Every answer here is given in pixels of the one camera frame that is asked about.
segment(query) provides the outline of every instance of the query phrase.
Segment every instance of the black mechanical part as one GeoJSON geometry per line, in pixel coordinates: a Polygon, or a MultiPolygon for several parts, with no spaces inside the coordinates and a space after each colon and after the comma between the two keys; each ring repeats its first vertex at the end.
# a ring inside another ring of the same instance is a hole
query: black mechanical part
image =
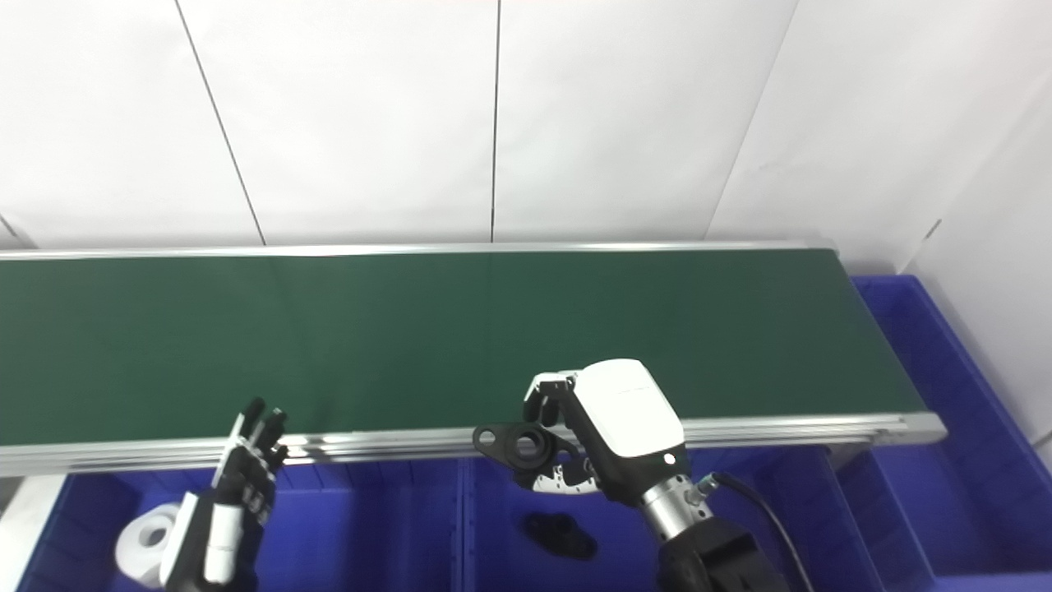
{"type": "Polygon", "coordinates": [[[764,514],[767,515],[767,519],[774,525],[774,530],[778,532],[778,537],[782,538],[782,544],[785,546],[786,551],[789,552],[789,557],[792,558],[793,567],[796,568],[796,573],[800,575],[800,579],[804,584],[804,589],[807,590],[807,592],[814,592],[814,586],[811,584],[811,578],[807,575],[807,570],[804,568],[804,562],[800,558],[800,553],[796,551],[796,546],[793,545],[792,538],[789,536],[789,531],[786,530],[782,520],[778,519],[777,514],[774,513],[774,510],[771,509],[764,497],[733,475],[728,475],[727,473],[712,473],[712,479],[721,486],[734,490],[740,495],[758,507],[764,514]]]}
{"type": "Polygon", "coordinates": [[[533,512],[523,518],[522,530],[552,555],[588,560],[599,551],[595,539],[569,514],[533,512]]]}
{"type": "Polygon", "coordinates": [[[599,487],[611,502],[634,508],[654,484],[690,475],[685,444],[631,458],[614,454],[573,394],[572,381],[541,383],[523,404],[523,419],[544,426],[553,426],[560,412],[587,452],[599,487]]]}
{"type": "Polygon", "coordinates": [[[474,449],[511,469],[512,479],[525,489],[532,489],[538,476],[554,476],[561,465],[563,478],[569,487],[591,478],[589,464],[576,447],[545,430],[538,424],[489,424],[479,426],[471,435],[474,449]],[[559,453],[569,455],[560,464],[559,453]]]}
{"type": "Polygon", "coordinates": [[[791,592],[752,535],[716,516],[662,545],[658,585],[664,592],[791,592]]]}

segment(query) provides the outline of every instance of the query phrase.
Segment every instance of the black cable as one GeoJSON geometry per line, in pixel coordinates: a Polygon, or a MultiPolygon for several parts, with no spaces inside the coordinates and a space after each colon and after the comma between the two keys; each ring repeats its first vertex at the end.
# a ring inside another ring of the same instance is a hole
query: black cable
{"type": "Polygon", "coordinates": [[[796,546],[793,545],[792,539],[789,538],[789,533],[786,531],[785,526],[782,525],[782,520],[780,520],[774,514],[774,510],[771,510],[771,507],[767,505],[767,502],[764,501],[763,496],[756,493],[756,491],[751,487],[745,485],[745,483],[739,481],[732,475],[728,475],[727,473],[712,473],[712,481],[736,491],[743,497],[758,506],[760,509],[767,514],[767,518],[771,520],[775,530],[778,531],[778,536],[782,537],[782,543],[786,546],[786,549],[789,550],[789,555],[792,557],[792,563],[796,568],[796,573],[800,574],[800,579],[804,583],[804,588],[807,592],[814,592],[814,587],[811,586],[811,578],[807,576],[807,570],[804,569],[804,562],[801,560],[800,553],[796,552],[796,546]]]}

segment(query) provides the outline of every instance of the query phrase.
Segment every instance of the white wall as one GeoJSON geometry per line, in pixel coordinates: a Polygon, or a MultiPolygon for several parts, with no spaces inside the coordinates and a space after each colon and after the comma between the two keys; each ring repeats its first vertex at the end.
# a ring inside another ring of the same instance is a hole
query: white wall
{"type": "Polygon", "coordinates": [[[42,247],[259,242],[170,2],[0,2],[0,215],[42,247]]]}
{"type": "Polygon", "coordinates": [[[904,265],[1044,85],[1052,4],[801,0],[709,238],[904,265]]]}
{"type": "Polygon", "coordinates": [[[1044,0],[3,2],[0,247],[824,236],[854,269],[912,261],[1036,441],[1049,22],[1044,0]]]}
{"type": "MultiPolygon", "coordinates": [[[[907,267],[1031,442],[1052,432],[1052,76],[907,267]]],[[[1043,447],[1052,467],[1052,450],[1043,447]]]]}

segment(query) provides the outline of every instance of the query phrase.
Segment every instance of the black and white robotic hand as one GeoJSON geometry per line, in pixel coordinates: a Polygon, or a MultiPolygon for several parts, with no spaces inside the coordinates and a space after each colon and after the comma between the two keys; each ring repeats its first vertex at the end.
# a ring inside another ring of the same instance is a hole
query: black and white robotic hand
{"type": "Polygon", "coordinates": [[[285,414],[263,417],[263,400],[238,415],[211,487],[186,492],[161,558],[167,592],[251,592],[256,555],[275,499],[275,475],[288,450],[278,446],[285,414]]]}
{"type": "Polygon", "coordinates": [[[539,374],[526,393],[523,420],[480,426],[476,449],[510,468],[526,489],[600,491],[639,509],[661,546],[663,590],[788,592],[752,535],[705,504],[713,484],[692,483],[683,425],[640,362],[539,374]],[[560,416],[584,454],[547,430],[560,416]]]}

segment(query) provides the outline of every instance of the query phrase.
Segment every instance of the robot finger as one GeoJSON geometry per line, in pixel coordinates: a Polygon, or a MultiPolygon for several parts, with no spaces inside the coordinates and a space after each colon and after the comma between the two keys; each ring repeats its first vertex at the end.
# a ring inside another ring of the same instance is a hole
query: robot finger
{"type": "Polygon", "coordinates": [[[269,417],[259,424],[256,432],[252,433],[252,438],[248,441],[249,446],[255,447],[261,452],[274,448],[274,445],[278,443],[278,438],[285,431],[286,417],[284,411],[280,409],[274,410],[269,417]]]}
{"type": "Polygon", "coordinates": [[[523,402],[523,422],[537,422],[541,417],[541,407],[545,396],[538,389],[530,389],[523,402]]]}
{"type": "Polygon", "coordinates": [[[266,404],[260,397],[256,397],[249,402],[245,410],[241,412],[241,429],[238,435],[245,440],[251,436],[252,430],[256,428],[256,423],[259,422],[260,415],[263,414],[264,407],[266,407],[266,404]]]}
{"type": "Polygon", "coordinates": [[[550,428],[559,422],[559,401],[545,397],[541,406],[541,425],[550,428]]]}
{"type": "Polygon", "coordinates": [[[270,469],[271,473],[277,473],[282,466],[285,464],[285,460],[288,458],[288,447],[279,446],[278,450],[274,454],[267,457],[267,467],[270,469]]]}

